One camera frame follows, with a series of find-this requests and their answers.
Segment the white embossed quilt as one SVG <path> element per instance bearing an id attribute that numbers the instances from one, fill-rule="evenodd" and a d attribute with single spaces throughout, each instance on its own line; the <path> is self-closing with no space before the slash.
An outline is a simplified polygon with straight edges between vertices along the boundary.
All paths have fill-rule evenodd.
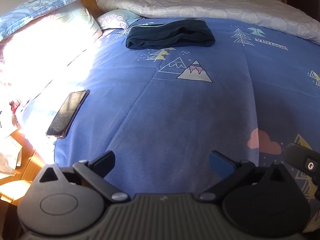
<path id="1" fill-rule="evenodd" d="M 147 18 L 199 17 L 236 20 L 319 44 L 319 22 L 274 0 L 96 0 L 104 11 L 124 9 Z"/>

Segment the wooden bedside table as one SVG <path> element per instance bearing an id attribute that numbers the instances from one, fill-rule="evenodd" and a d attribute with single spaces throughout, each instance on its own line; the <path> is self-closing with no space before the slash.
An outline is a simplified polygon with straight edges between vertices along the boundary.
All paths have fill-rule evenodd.
<path id="1" fill-rule="evenodd" d="M 1 179 L 1 239 L 19 239 L 24 234 L 17 206 L 45 164 L 22 132 L 15 131 L 11 136 L 22 146 L 22 162 L 13 176 Z"/>

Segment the floral folded blanket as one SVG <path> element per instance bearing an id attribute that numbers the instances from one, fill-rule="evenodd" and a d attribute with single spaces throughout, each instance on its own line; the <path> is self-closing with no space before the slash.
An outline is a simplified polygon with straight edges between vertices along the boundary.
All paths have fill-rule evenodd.
<path id="1" fill-rule="evenodd" d="M 1 16 L 1 60 L 18 56 L 71 60 L 101 35 L 81 0 L 29 0 Z"/>

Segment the smartphone with pink case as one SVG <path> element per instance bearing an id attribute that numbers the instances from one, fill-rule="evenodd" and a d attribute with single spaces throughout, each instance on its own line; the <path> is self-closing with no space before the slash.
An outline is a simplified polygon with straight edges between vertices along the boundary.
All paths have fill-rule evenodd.
<path id="1" fill-rule="evenodd" d="M 64 139 L 80 107 L 88 97 L 89 90 L 70 93 L 49 125 L 46 136 Z"/>

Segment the light blue pillow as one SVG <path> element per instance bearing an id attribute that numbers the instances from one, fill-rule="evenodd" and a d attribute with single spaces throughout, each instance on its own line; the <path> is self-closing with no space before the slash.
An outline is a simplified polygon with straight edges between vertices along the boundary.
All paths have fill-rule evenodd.
<path id="1" fill-rule="evenodd" d="M 97 23 L 102 30 L 127 29 L 132 23 L 142 18 L 129 10 L 116 9 L 108 11 L 97 18 Z"/>

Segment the dark navy pants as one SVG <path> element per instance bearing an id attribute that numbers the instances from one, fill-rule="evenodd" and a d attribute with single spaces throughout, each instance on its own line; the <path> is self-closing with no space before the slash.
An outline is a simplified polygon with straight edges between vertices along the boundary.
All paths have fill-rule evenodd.
<path id="1" fill-rule="evenodd" d="M 128 49 L 169 47 L 211 47 L 215 37 L 204 20 L 187 18 L 164 24 L 132 26 L 125 46 Z"/>

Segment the blue patterned bed sheet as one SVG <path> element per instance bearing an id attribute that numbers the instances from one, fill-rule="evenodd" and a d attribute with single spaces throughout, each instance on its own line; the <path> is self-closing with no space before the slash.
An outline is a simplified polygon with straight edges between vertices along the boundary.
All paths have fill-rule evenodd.
<path id="1" fill-rule="evenodd" d="M 46 160 L 18 207 L 31 238 L 319 239 L 317 187 L 288 164 L 319 153 L 319 45 L 269 28 L 205 19 L 211 47 L 128 49 L 113 31 L 18 112 Z M 67 96 L 90 93 L 64 139 L 46 131 Z M 219 202 L 218 151 L 255 169 Z M 111 203 L 73 170 L 112 151 Z"/>

